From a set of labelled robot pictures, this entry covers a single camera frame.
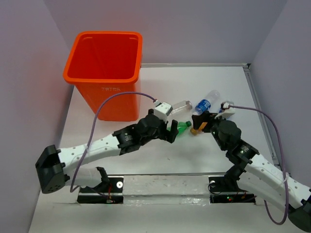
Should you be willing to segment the green plastic bottle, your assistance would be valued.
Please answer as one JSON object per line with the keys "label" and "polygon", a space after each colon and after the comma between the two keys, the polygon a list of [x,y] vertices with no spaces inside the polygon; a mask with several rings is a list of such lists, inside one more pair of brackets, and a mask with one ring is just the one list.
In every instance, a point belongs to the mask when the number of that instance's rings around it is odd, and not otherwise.
{"label": "green plastic bottle", "polygon": [[190,126],[192,125],[192,123],[190,121],[186,121],[186,122],[178,122],[177,124],[177,130],[178,130],[178,134],[176,135],[177,137],[179,137],[181,134],[183,134]]}

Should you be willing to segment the blue label bottle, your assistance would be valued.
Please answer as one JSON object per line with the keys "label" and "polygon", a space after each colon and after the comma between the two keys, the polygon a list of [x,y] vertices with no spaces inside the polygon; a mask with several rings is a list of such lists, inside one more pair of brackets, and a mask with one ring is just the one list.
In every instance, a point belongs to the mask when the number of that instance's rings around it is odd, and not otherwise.
{"label": "blue label bottle", "polygon": [[210,91],[199,103],[195,106],[193,114],[201,115],[204,111],[209,110],[211,106],[218,100],[220,93],[217,90]]}

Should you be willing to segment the clear jar silver lid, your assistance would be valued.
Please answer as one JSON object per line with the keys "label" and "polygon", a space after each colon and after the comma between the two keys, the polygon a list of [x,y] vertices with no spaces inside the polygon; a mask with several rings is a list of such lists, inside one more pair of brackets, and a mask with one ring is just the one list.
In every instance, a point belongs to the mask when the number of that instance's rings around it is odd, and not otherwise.
{"label": "clear jar silver lid", "polygon": [[192,111],[192,103],[189,100],[183,100],[172,106],[172,111],[168,116],[168,120],[179,120]]}

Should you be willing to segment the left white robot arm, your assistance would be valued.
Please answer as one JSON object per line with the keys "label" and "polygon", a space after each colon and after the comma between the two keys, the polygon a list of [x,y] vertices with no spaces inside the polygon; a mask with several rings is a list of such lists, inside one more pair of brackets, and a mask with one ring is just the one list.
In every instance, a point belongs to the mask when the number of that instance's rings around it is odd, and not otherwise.
{"label": "left white robot arm", "polygon": [[137,151],[155,139],[173,143],[178,134],[177,124],[172,120],[168,128],[168,121],[155,115],[151,109],[138,123],[99,140],[70,148],[45,147],[35,164],[41,192],[50,194],[67,185],[89,186],[102,192],[108,183],[105,169],[96,167],[83,171],[82,165]]}

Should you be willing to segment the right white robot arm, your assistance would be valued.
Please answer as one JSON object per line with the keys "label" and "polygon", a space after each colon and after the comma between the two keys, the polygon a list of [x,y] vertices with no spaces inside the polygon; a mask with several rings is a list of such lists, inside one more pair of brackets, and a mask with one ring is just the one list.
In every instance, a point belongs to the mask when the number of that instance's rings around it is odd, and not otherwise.
{"label": "right white robot arm", "polygon": [[311,231],[311,189],[270,163],[259,151],[241,139],[241,130],[222,114],[205,111],[192,115],[194,129],[212,134],[220,150],[233,164],[224,175],[228,190],[252,192],[286,212],[297,228]]}

